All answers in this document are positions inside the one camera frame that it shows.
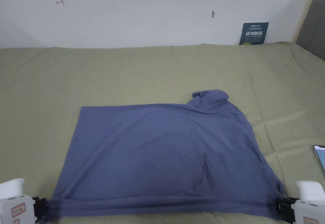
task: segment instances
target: phone screen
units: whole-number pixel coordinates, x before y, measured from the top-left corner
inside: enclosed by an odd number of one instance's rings
[[[315,152],[316,152],[316,154],[318,156],[318,159],[321,162],[323,170],[325,171],[325,168],[324,168],[324,166],[325,166],[325,147],[315,145],[314,149],[315,149]]]

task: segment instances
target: fabric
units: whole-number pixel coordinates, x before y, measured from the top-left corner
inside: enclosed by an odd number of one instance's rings
[[[252,125],[286,193],[325,177],[325,62],[296,44],[123,49],[0,49],[0,182],[53,196],[83,105],[186,104],[222,89]],[[55,224],[280,224],[223,212],[64,217]]]
[[[221,90],[186,105],[82,107],[50,217],[239,212],[278,219],[284,186]]]

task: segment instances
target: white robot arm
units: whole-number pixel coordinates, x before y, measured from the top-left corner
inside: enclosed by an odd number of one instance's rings
[[[23,194],[24,179],[0,184],[0,224],[35,224],[48,211],[48,201]]]
[[[325,224],[325,193],[318,182],[298,181],[300,199],[284,198],[278,203],[283,221],[296,224]]]

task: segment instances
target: smartphone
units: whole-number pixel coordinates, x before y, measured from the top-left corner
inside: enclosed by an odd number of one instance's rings
[[[323,173],[325,174],[325,146],[314,145],[314,151],[316,158],[322,167]]]

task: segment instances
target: white wall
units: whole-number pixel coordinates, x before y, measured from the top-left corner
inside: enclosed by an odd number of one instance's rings
[[[289,41],[306,2],[56,1],[0,0],[0,48],[238,44],[244,22],[270,22],[267,42]]]

